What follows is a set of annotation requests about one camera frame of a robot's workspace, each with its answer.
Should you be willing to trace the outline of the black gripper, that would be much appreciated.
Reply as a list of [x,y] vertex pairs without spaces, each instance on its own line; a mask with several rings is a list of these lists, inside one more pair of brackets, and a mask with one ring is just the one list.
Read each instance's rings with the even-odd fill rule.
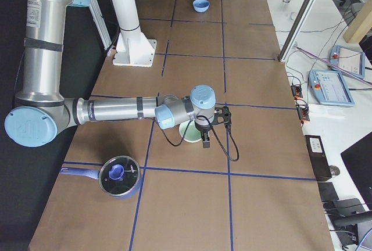
[[196,129],[201,133],[203,148],[204,149],[210,148],[210,137],[209,137],[210,127],[207,127],[206,125],[197,125]]

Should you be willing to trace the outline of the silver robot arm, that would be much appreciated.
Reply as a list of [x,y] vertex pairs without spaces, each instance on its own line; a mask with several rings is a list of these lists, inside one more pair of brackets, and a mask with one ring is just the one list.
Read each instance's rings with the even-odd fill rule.
[[24,55],[19,71],[21,88],[13,93],[13,109],[6,115],[10,139],[26,147],[53,141],[62,131],[87,122],[154,120],[165,130],[194,122],[205,147],[216,111],[214,90],[198,85],[188,96],[174,95],[89,100],[87,94],[98,76],[97,68],[80,67],[68,74],[70,95],[60,93],[66,10],[88,6],[91,0],[27,0]]

